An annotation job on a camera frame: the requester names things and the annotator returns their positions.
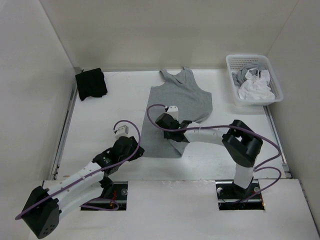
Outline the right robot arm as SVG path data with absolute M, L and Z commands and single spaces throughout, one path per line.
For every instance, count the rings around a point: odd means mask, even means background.
M 250 192 L 256 158 L 261 151 L 263 141 L 252 135 L 252 131 L 241 120 L 234 120 L 227 132 L 220 127 L 206 129 L 203 125 L 190 120 L 178 122 L 170 114 L 160 115 L 155 124 L 164 129 L 167 140 L 177 143 L 210 143 L 224 146 L 236 163 L 232 192 L 238 198 Z

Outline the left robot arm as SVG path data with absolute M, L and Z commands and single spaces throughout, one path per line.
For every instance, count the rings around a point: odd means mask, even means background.
M 143 156 L 145 150 L 136 139 L 119 137 L 114 145 L 93 158 L 85 167 L 57 183 L 52 188 L 34 188 L 19 216 L 39 239 L 49 236 L 60 220 L 78 207 L 91 208 L 90 201 L 108 199 L 117 210 L 118 203 L 113 194 L 114 183 L 110 175 L 127 161 Z

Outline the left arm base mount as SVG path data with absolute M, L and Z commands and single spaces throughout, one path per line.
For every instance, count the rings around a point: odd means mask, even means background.
M 100 197 L 80 207 L 81 211 L 126 211 L 129 184 L 114 182 L 110 190 L 103 190 Z

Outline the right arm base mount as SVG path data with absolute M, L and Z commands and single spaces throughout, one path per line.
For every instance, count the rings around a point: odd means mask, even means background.
M 231 180 L 216 181 L 215 187 L 221 211 L 265 210 L 262 194 L 255 195 L 261 190 L 257 180 L 253 180 L 246 189 L 235 185 Z

